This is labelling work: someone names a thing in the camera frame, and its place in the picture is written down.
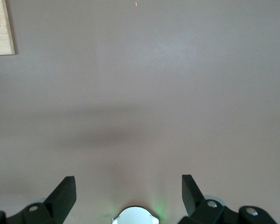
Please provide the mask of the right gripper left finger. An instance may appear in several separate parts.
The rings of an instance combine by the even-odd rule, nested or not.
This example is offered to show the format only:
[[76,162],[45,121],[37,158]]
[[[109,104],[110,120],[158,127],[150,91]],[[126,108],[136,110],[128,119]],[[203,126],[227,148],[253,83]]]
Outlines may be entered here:
[[0,224],[62,224],[75,202],[75,177],[67,176],[44,202],[32,203],[10,217],[0,210]]

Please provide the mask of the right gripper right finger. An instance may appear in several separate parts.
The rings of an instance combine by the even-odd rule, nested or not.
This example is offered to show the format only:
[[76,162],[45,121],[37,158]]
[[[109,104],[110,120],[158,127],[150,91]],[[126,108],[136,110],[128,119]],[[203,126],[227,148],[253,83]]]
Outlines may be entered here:
[[192,175],[182,175],[182,200],[187,212],[181,224],[275,224],[265,210],[242,206],[234,212],[215,199],[206,199]]

